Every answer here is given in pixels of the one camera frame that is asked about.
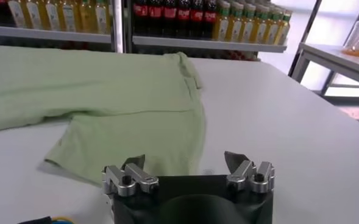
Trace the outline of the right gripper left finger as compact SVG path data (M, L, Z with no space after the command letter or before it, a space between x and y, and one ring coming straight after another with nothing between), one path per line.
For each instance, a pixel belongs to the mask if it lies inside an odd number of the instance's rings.
M105 166L102 170L102 188L105 195L131 197L137 190L153 194L159 189L159 179L146 173L145 155L130 157L121 167Z

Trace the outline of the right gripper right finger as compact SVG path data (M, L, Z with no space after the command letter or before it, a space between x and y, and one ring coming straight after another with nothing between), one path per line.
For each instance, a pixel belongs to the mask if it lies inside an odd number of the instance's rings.
M262 161L256 166L246 155L229 151L224 152L224 158L230 171L226 177L227 185L235 191L267 194L274 190L275 168L272 163Z

